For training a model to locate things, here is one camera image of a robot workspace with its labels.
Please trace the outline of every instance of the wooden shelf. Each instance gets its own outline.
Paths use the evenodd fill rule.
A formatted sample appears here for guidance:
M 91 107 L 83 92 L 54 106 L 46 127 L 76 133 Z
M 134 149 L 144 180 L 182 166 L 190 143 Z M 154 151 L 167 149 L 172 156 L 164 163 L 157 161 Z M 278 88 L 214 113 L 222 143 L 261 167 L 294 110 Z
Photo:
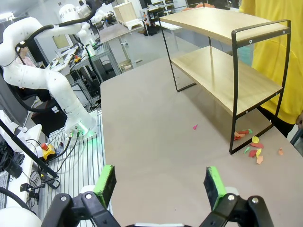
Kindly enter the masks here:
M 233 58 L 214 48 L 205 47 L 171 59 L 172 63 L 212 94 L 230 113 L 233 113 Z M 240 114 L 282 87 L 255 69 L 238 61 L 239 86 L 237 114 Z
M 232 31 L 235 29 L 269 22 L 244 13 L 215 8 L 197 8 L 160 18 L 161 21 L 183 27 L 209 36 L 228 45 L 232 44 Z M 282 24 L 271 24 L 238 32 L 237 41 L 252 39 L 264 34 L 289 29 Z

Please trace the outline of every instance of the top shelf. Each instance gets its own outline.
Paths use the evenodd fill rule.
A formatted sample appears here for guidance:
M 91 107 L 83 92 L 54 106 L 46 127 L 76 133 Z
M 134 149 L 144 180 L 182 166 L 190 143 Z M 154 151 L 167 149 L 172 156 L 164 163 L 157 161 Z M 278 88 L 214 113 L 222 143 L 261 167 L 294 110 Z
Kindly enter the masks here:
M 209 36 L 228 45 L 232 44 L 233 30 L 270 22 L 244 13 L 208 7 L 170 14 L 161 17 L 160 20 Z M 276 32 L 280 32 L 280 35 L 287 34 L 290 28 L 279 23 L 252 28 L 238 32 L 237 42 Z

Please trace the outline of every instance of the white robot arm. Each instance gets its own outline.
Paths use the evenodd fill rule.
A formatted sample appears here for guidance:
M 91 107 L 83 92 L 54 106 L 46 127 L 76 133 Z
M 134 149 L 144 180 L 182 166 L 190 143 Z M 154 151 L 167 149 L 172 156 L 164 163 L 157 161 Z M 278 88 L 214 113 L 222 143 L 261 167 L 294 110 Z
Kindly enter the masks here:
M 67 4 L 60 9 L 64 26 L 54 25 L 39 33 L 37 37 L 72 35 L 81 30 L 81 24 L 70 24 L 69 21 L 79 20 L 76 8 Z M 85 135 L 96 126 L 96 121 L 84 109 L 78 98 L 75 96 L 68 80 L 59 72 L 33 68 L 21 65 L 15 61 L 15 48 L 21 41 L 27 40 L 32 34 L 43 29 L 43 26 L 32 17 L 20 20 L 8 26 L 3 33 L 3 43 L 0 44 L 0 65 L 4 70 L 4 80 L 14 86 L 31 89 L 48 89 L 59 106 L 67 115 L 65 132 L 81 130 Z

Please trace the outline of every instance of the yellow shirt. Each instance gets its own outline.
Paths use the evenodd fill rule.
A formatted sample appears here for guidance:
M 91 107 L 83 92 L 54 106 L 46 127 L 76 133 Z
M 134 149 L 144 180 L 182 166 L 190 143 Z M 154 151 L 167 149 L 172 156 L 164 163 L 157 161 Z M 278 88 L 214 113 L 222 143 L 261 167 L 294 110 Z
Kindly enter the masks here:
M 289 124 L 295 124 L 303 110 L 303 1 L 242 0 L 240 12 L 268 20 L 291 20 L 289 65 L 278 117 Z M 286 35 L 256 43 L 252 67 L 281 85 L 285 53 Z M 275 114 L 278 97 L 272 98 L 262 107 Z

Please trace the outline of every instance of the shelving rack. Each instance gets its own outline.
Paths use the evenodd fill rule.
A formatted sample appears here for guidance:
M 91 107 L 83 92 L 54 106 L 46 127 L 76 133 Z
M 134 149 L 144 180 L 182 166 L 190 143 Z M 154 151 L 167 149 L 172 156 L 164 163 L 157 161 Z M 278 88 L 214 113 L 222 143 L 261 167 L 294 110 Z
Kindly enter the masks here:
M 251 143 L 249 139 L 233 149 L 236 120 L 280 94 L 275 114 L 278 116 L 288 69 L 291 21 L 269 21 L 229 10 L 202 7 L 160 17 L 159 22 L 160 26 L 161 22 L 167 22 L 208 36 L 209 46 L 171 59 L 161 26 L 176 90 L 180 92 L 199 84 L 232 115 L 230 154 Z M 281 22 L 287 22 L 287 26 L 280 24 Z M 239 61 L 237 49 L 280 35 L 287 35 L 287 46 L 283 80 L 282 84 L 278 85 Z M 212 47 L 211 38 L 232 45 L 233 56 Z M 178 89 L 172 65 L 192 78 L 195 83 Z M 273 124 L 270 124 L 256 136 L 261 136 L 272 127 Z

